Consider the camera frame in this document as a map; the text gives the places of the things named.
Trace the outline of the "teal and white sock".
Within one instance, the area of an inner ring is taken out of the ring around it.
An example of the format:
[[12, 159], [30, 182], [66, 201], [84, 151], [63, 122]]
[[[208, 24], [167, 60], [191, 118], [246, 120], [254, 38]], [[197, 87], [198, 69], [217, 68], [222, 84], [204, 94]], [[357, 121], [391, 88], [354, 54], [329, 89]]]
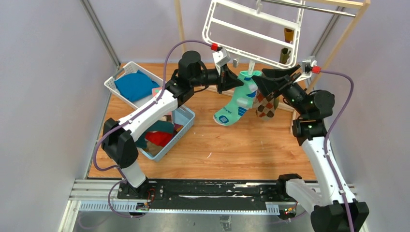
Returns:
[[252, 108], [258, 87], [253, 81], [253, 76], [261, 76], [261, 71], [241, 71], [238, 79], [243, 85], [234, 88], [234, 93], [229, 103], [217, 111], [213, 118], [217, 124], [230, 126], [236, 123], [249, 109]]

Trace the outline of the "white clip sock hanger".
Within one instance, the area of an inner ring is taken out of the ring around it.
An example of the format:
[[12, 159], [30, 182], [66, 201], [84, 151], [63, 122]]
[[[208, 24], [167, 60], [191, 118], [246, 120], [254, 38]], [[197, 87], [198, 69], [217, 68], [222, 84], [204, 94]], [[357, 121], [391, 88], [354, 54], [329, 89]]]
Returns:
[[[250, 7], [251, 9], [255, 9], [256, 7], [255, 0], [251, 1], [251, 3], [235, 3]], [[268, 2], [267, 4], [268, 6], [266, 8], [262, 8], [261, 13], [268, 14], [264, 16], [272, 15], [285, 20], [290, 20], [290, 22], [296, 22], [298, 8], [271, 4]], [[255, 57], [255, 55], [262, 56], [261, 59], [258, 59], [255, 62], [276, 68], [286, 69], [297, 64], [297, 57], [296, 63], [291, 62], [289, 57], [286, 64], [281, 64], [279, 62], [280, 51], [284, 47], [267, 41], [277, 39], [279, 42], [285, 42], [284, 27], [281, 25], [250, 17], [249, 15], [234, 11], [221, 4], [218, 4], [215, 8], [213, 17], [217, 19], [219, 23], [213, 22], [210, 27], [208, 27], [208, 33], [205, 33], [206, 38], [203, 38], [208, 44], [216, 43], [224, 47], [227, 51], [228, 46], [230, 46], [236, 51], [242, 50], [254, 54], [250, 55], [251, 57]], [[240, 57], [230, 52], [229, 54], [231, 58], [250, 61], [250, 58]]]

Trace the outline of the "purple striped sock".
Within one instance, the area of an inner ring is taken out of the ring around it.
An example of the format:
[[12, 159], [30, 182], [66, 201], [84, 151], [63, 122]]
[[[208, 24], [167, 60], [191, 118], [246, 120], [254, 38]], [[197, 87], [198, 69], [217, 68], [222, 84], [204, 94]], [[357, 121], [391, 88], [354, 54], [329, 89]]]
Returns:
[[174, 131], [175, 131], [175, 133], [180, 132], [182, 129], [183, 129], [183, 125], [174, 124]]

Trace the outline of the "pink patterned sock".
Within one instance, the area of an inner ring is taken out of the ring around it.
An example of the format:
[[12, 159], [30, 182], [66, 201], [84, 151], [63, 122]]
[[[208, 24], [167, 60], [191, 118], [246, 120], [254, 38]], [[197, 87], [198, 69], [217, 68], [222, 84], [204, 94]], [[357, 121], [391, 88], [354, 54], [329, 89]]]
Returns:
[[152, 96], [155, 97], [160, 91], [162, 90], [161, 87], [156, 87], [151, 90]]

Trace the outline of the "dark green sock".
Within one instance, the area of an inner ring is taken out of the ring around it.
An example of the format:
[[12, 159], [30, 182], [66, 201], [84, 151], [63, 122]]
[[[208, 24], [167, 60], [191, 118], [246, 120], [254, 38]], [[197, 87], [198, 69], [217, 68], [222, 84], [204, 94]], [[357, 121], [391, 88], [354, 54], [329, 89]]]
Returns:
[[156, 121], [153, 125], [148, 127], [141, 136], [138, 137], [137, 141], [135, 142], [136, 146], [139, 148], [146, 148], [148, 141], [145, 139], [145, 135], [148, 132], [166, 132], [172, 133], [174, 135], [174, 124], [168, 121]]

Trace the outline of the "beige sock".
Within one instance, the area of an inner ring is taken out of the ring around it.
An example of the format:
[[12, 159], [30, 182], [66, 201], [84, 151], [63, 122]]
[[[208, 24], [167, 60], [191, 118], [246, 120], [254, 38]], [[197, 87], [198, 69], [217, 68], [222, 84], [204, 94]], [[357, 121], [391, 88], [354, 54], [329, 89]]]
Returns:
[[145, 135], [145, 139], [157, 146], [165, 147], [173, 139], [174, 135], [172, 133], [166, 132], [148, 132]]

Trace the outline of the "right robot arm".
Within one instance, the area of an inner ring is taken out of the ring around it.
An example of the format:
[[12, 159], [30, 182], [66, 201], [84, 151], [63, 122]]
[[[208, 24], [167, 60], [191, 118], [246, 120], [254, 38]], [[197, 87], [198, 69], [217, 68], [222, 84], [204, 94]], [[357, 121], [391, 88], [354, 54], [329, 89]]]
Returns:
[[297, 174], [281, 175], [276, 188], [282, 201], [296, 200], [310, 216], [316, 232], [358, 232], [369, 215], [366, 202], [357, 200], [344, 180], [331, 149], [324, 119], [333, 114], [335, 96], [327, 90], [307, 92], [297, 82], [302, 72], [320, 74], [319, 66], [297, 65], [289, 69], [263, 69], [252, 76], [265, 97], [282, 96], [299, 114], [292, 131], [309, 158], [319, 192], [312, 190]]

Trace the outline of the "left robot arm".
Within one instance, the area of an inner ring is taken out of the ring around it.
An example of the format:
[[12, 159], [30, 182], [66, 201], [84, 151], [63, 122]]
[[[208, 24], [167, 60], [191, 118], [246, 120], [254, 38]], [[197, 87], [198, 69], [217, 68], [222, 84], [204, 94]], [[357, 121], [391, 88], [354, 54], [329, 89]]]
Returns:
[[226, 49], [218, 48], [212, 55], [215, 67], [207, 69], [198, 52], [185, 52], [163, 90], [131, 114], [104, 123], [101, 148], [120, 169], [134, 198], [140, 200], [148, 195], [147, 177], [137, 161], [136, 140], [166, 113], [187, 102], [195, 87], [216, 86], [222, 92], [243, 84], [228, 68], [231, 58]]

